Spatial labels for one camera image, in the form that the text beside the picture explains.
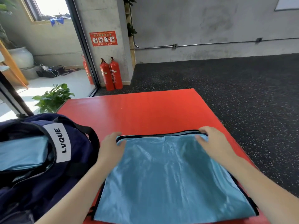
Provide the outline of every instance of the fire extinguisher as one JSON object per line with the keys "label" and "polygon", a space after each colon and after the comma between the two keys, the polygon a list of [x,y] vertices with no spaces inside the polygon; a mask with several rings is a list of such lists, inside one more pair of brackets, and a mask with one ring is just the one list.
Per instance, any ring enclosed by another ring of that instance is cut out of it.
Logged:
{"label": "fire extinguisher", "polygon": [[111,57],[111,62],[110,62],[110,69],[111,69],[111,74],[113,77],[114,81],[114,86],[117,90],[120,90],[123,88],[123,82],[121,80],[121,73],[119,71],[119,65],[118,63]]}
{"label": "fire extinguisher", "polygon": [[106,90],[108,91],[114,90],[114,84],[113,84],[109,64],[107,64],[103,58],[101,58],[100,68],[106,85]]}
{"label": "fire extinguisher", "polygon": [[90,72],[89,72],[89,68],[88,68],[88,66],[87,66],[87,62],[86,62],[86,60],[85,60],[85,56],[83,56],[83,55],[81,55],[81,56],[83,57],[83,66],[84,66],[84,69],[85,69],[85,71],[86,71],[88,80],[89,80],[89,82],[90,82],[91,85],[94,85],[93,80],[92,80],[92,75],[91,75]]}

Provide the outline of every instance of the person's left hand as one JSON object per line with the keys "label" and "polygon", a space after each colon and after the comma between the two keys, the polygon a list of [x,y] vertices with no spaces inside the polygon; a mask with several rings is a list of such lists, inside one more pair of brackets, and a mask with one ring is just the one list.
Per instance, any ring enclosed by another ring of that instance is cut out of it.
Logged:
{"label": "person's left hand", "polygon": [[116,138],[120,135],[121,132],[114,132],[105,137],[101,142],[97,163],[104,162],[110,169],[116,167],[123,156],[126,145],[126,140],[123,140],[119,145],[116,144]]}

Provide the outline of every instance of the light blue fabric bag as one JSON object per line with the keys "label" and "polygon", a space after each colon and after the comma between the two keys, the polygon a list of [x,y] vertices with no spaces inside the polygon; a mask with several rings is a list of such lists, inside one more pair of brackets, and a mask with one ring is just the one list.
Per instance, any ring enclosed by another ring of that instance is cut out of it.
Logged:
{"label": "light blue fabric bag", "polygon": [[120,136],[118,142],[127,140],[125,152],[106,178],[94,220],[192,224],[258,215],[253,201],[195,140],[199,133]]}
{"label": "light blue fabric bag", "polygon": [[23,170],[42,165],[48,154],[47,136],[0,142],[0,171]]}

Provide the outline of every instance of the concrete pillar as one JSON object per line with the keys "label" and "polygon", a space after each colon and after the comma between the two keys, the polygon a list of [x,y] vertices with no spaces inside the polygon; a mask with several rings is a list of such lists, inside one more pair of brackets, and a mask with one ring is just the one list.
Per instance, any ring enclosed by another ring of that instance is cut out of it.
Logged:
{"label": "concrete pillar", "polygon": [[[123,84],[129,85],[133,67],[123,0],[75,0],[75,2],[101,86],[105,84],[100,61],[103,58],[110,63],[110,57],[119,63]],[[118,44],[94,47],[89,33],[103,31],[115,31]]]}

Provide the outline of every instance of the forearm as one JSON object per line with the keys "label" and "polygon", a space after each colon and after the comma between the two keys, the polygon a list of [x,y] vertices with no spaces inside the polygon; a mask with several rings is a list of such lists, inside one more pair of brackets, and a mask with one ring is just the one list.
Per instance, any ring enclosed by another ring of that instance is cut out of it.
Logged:
{"label": "forearm", "polygon": [[243,158],[226,169],[241,183],[272,224],[299,223],[299,199],[264,176]]}
{"label": "forearm", "polygon": [[86,175],[37,224],[82,224],[111,169],[98,161]]}

